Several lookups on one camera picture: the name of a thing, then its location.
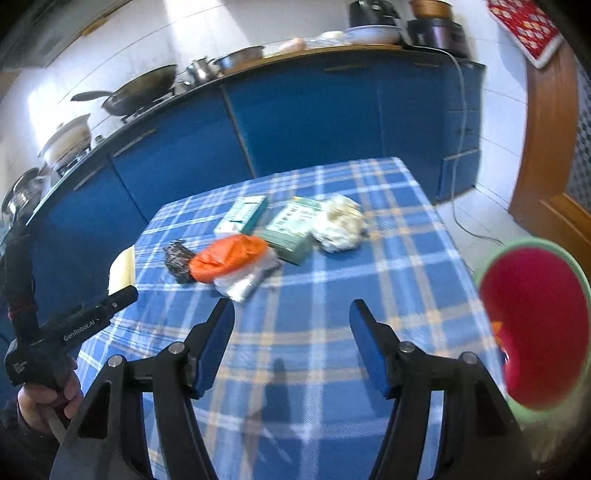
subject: power cord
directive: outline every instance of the power cord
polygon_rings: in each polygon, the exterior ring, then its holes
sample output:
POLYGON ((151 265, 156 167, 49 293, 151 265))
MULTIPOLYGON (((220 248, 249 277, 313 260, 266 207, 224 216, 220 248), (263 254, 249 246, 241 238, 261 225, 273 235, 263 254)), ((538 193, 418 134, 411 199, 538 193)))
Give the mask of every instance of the power cord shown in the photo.
POLYGON ((446 52, 445 50, 441 50, 440 48, 423 47, 423 46, 416 46, 416 48, 421 48, 421 49, 424 49, 424 50, 433 50, 433 51, 441 52, 441 53, 444 53, 445 55, 447 55, 448 57, 450 57, 451 60, 452 60, 452 62, 456 66, 457 75, 458 75, 458 77, 460 79, 460 91, 461 91, 461 94, 462 94, 463 116, 462 116, 462 128, 460 130, 460 143, 457 146, 457 156, 453 160, 453 167, 452 167, 452 198, 451 198, 450 202, 452 204, 453 221, 456 222, 456 225, 458 227, 460 227, 462 230, 464 230, 466 233, 468 233, 469 235, 472 235, 472 236, 474 236, 476 238, 480 238, 480 239, 483 239, 483 240, 487 240, 489 242, 494 242, 494 243, 496 243, 498 245, 505 245, 497 237, 487 236, 487 235, 478 235, 477 233, 471 232, 470 230, 468 230, 466 227, 464 227, 457 220, 457 216, 456 216, 456 174, 457 174, 457 164, 460 161, 459 155, 462 153, 462 149, 464 147, 464 136, 466 135, 466 123, 467 123, 467 120, 468 120, 468 104, 466 102, 466 85, 464 83, 464 74, 462 73, 462 69, 460 68, 460 64, 457 62, 457 59, 452 54, 450 54, 449 52, 446 52))

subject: blue plaid tablecloth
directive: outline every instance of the blue plaid tablecloth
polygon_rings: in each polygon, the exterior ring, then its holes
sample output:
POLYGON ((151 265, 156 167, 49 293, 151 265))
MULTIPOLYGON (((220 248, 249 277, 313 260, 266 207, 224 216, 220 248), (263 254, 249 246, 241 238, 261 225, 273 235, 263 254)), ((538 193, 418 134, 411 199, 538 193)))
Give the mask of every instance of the blue plaid tablecloth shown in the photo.
MULTIPOLYGON (((178 285, 163 247, 208 246, 239 196, 266 194, 265 225, 294 195, 339 192, 358 202, 369 235, 354 251, 316 248, 283 264, 243 305, 216 381, 194 410, 220 480, 366 479, 393 402, 371 385, 349 329, 349 305, 364 299, 379 322, 428 353, 476 352, 503 389, 488 318, 436 210, 397 158, 359 160, 249 180, 170 203, 135 244, 138 301, 87 341, 79 370, 86 392, 116 353, 135 360, 183 340, 220 295, 178 285)), ((420 478, 431 476, 441 425, 434 393, 420 478)), ((152 469, 167 478, 152 396, 144 395, 152 469)))

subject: human hand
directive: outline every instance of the human hand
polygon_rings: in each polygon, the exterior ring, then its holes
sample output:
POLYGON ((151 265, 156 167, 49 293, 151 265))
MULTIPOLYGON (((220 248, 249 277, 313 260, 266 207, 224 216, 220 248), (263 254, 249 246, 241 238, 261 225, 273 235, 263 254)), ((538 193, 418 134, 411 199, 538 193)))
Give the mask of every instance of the human hand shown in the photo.
MULTIPOLYGON (((78 368, 76 360, 70 357, 70 362, 73 370, 78 368)), ((58 394, 44 385, 34 383, 25 383, 18 392, 18 406, 22 418, 29 427, 41 434, 51 433, 51 429, 47 420, 41 414, 39 405, 63 408, 66 417, 72 419, 83 399, 84 395, 80 389, 80 381, 74 372, 68 379, 63 394, 58 394)))

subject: white tile floor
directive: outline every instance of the white tile floor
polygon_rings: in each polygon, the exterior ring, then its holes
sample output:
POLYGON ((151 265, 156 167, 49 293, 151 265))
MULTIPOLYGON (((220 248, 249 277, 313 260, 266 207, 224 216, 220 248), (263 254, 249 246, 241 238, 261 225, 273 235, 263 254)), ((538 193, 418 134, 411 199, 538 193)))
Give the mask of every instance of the white tile floor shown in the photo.
MULTIPOLYGON (((456 216, 462 226, 478 235, 498 238, 504 244, 530 236, 515 223, 507 207, 506 202, 480 184, 456 198, 456 216)), ((495 251, 502 248, 459 228, 453 220, 450 202, 441 203, 436 209, 472 272, 482 268, 495 251)))

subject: clear plastic bag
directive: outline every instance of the clear plastic bag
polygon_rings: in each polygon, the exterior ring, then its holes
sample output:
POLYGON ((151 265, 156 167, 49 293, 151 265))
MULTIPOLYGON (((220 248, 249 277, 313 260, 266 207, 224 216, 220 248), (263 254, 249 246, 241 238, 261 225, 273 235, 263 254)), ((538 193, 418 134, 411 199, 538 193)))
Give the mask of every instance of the clear plastic bag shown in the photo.
POLYGON ((222 295, 229 297, 238 303, 246 300, 269 270, 279 266, 279 259, 275 250, 268 248, 266 253, 257 261, 221 277, 216 278, 213 284, 222 295))

